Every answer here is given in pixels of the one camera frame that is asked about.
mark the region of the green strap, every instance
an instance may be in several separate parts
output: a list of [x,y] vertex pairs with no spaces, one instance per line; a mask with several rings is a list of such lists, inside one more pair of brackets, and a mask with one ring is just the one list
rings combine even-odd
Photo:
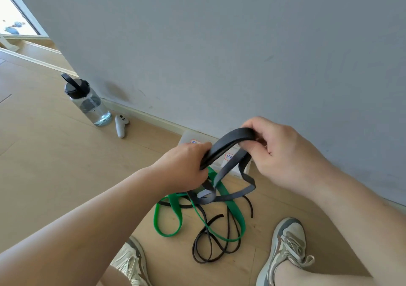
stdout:
[[[216,177],[217,173],[211,168],[209,167],[209,178],[211,179],[211,181],[214,180],[214,177]],[[229,194],[229,192],[227,191],[226,187],[223,185],[223,183],[221,181],[218,182],[216,189],[219,191],[220,195],[227,195]],[[175,212],[176,216],[178,217],[179,220],[179,227],[178,229],[171,233],[171,234],[165,234],[163,232],[161,232],[159,226],[158,226],[158,214],[159,214],[159,208],[160,208],[160,204],[156,204],[155,207],[155,213],[154,213],[154,227],[156,232],[158,232],[161,236],[164,237],[172,237],[175,236],[180,228],[182,227],[182,222],[183,222],[183,217],[182,217],[182,211],[181,208],[179,206],[179,200],[178,198],[181,196],[186,195],[186,193],[182,193],[182,194],[170,194],[164,198],[161,199],[161,201],[164,201],[166,199],[169,199],[170,205],[172,207],[172,210]],[[191,201],[193,208],[195,209],[197,215],[199,216],[200,220],[203,222],[203,224],[205,224],[205,226],[209,229],[209,231],[215,235],[217,238],[226,241],[226,242],[235,242],[241,239],[241,237],[244,235],[245,233],[245,229],[246,229],[246,225],[245,225],[245,220],[244,220],[244,216],[242,215],[240,209],[238,208],[238,206],[236,205],[236,203],[233,200],[230,201],[225,201],[227,207],[230,209],[232,215],[235,217],[237,223],[240,225],[240,230],[241,230],[241,234],[238,238],[234,238],[234,239],[227,239],[224,238],[222,236],[220,236],[218,233],[214,232],[210,226],[208,226],[206,224],[206,222],[204,221],[204,219],[200,216],[199,212],[196,209],[195,204],[193,203],[193,201]]]

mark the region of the hand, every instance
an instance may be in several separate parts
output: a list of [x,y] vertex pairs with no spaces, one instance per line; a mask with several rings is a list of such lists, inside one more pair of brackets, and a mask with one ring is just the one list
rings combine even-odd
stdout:
[[200,162],[210,148],[211,143],[181,144],[152,165],[165,183],[167,194],[194,190],[207,179],[209,171],[200,170]]
[[258,170],[278,186],[310,198],[319,183],[336,169],[314,145],[287,125],[254,117],[242,127],[254,129],[258,140],[241,142]]

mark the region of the water bottle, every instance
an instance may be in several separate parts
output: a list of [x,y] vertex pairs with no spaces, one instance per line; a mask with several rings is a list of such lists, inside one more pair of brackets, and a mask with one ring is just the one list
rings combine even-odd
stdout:
[[87,81],[80,78],[73,79],[66,73],[62,73],[61,76],[67,81],[65,94],[91,122],[101,126],[111,121],[110,111]]

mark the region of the beige sneaker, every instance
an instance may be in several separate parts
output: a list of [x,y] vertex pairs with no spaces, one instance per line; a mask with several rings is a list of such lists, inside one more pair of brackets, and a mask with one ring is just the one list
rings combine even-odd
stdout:
[[285,260],[299,268],[314,263],[312,255],[306,257],[305,230],[295,218],[285,218],[275,228],[271,254],[256,279],[256,286],[275,286],[275,269]]
[[151,286],[141,244],[131,236],[110,263],[121,271],[133,286]]

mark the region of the sneaker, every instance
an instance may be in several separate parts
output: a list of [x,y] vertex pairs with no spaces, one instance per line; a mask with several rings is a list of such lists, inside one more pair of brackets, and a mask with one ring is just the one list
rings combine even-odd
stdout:
[[275,286],[275,269],[289,260],[296,267],[305,268],[314,263],[312,255],[306,256],[306,236],[302,223],[295,218],[283,219],[272,236],[271,254],[256,279],[256,286]]
[[151,286],[141,244],[131,236],[110,263],[123,273],[133,286]]

